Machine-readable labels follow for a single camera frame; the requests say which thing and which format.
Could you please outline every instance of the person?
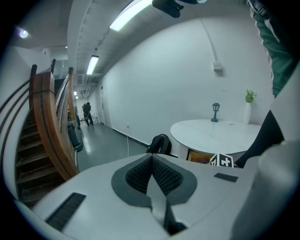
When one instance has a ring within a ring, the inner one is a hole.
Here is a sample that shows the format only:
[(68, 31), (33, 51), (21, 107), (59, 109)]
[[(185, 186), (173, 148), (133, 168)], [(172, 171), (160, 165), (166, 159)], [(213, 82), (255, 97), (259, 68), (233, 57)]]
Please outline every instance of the person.
[[(273, 95), (276, 98), (297, 66), (299, 49), (290, 42), (289, 34), (284, 32), (284, 28), (273, 24), (276, 18), (271, 18), (272, 15), (261, 2), (262, 0), (248, 0), (248, 5), (269, 59)], [(283, 140), (280, 127), (270, 110), (254, 143), (235, 162), (236, 165), (244, 167), (249, 158), (261, 155), (269, 147)]]
[(87, 123), (87, 125), (88, 125), (88, 126), (89, 126), (90, 124), (91, 124), (91, 125), (94, 125), (92, 116), (91, 116), (91, 114), (90, 114), (90, 103), (89, 103), (89, 102), (85, 103), (85, 104), (82, 106), (82, 111), (83, 111), (84, 120), (85, 120), (85, 122)]

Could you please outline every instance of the black lantern lamp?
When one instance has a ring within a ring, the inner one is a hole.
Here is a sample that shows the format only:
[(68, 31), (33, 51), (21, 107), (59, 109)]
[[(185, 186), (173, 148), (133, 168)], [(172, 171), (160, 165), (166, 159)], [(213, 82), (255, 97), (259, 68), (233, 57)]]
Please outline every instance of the black lantern lamp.
[(217, 111), (219, 111), (219, 108), (220, 108), (220, 104), (217, 102), (215, 102), (212, 105), (212, 109), (215, 111), (214, 118), (211, 119), (212, 122), (218, 122), (218, 119), (216, 118), (216, 116), (217, 116)]

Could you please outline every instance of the flower arrangement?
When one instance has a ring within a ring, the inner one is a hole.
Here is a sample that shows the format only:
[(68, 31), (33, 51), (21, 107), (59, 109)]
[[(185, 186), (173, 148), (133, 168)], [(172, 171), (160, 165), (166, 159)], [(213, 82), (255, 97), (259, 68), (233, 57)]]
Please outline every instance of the flower arrangement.
[(252, 103), (256, 97), (257, 97), (257, 93), (255, 92), (254, 89), (249, 89), (249, 88), (246, 89), (246, 97), (245, 97), (246, 103)]

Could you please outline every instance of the black backpack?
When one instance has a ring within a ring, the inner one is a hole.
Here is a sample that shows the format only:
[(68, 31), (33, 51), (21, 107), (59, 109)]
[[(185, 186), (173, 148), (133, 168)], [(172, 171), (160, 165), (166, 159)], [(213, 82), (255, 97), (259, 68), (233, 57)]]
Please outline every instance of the black backpack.
[(146, 153), (160, 153), (170, 155), (172, 144), (170, 139), (165, 134), (160, 134), (153, 138), (151, 145), (147, 149)]

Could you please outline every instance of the person walking in hallway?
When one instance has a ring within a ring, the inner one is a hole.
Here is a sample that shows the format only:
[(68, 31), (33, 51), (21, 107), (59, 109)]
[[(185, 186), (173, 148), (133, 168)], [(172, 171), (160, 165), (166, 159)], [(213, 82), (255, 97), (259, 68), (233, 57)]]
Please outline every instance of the person walking in hallway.
[(85, 104), (82, 106), (82, 111), (83, 111), (84, 120), (85, 120), (85, 122), (87, 123), (87, 125), (88, 125), (88, 126), (89, 126), (90, 124), (91, 124), (91, 125), (94, 125), (92, 116), (91, 116), (91, 114), (90, 114), (90, 103), (89, 103), (89, 102), (85, 103)]

